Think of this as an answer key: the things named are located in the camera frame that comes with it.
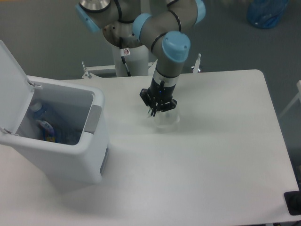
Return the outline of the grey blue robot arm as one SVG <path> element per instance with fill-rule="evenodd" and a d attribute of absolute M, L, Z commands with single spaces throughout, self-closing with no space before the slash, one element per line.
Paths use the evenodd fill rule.
<path fill-rule="evenodd" d="M 140 97 L 150 116 L 176 108 L 173 98 L 178 77 L 189 55 L 190 40 L 184 31 L 204 19 L 201 0 L 166 0 L 167 10 L 157 16 L 141 12 L 140 0 L 80 0 L 75 6 L 79 18 L 92 32 L 110 27 L 119 47 L 144 45 L 157 65 L 150 87 Z"/>

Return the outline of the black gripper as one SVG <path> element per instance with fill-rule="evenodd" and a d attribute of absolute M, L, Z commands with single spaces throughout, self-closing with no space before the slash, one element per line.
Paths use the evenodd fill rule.
<path fill-rule="evenodd" d="M 150 87 L 148 89 L 141 90 L 140 97 L 145 105 L 150 108 L 148 113 L 151 116 L 154 117 L 157 112 L 166 112 L 176 108 L 177 101 L 172 99 L 174 89 L 175 85 L 171 87 L 165 87 L 165 85 L 157 83 L 152 78 Z"/>

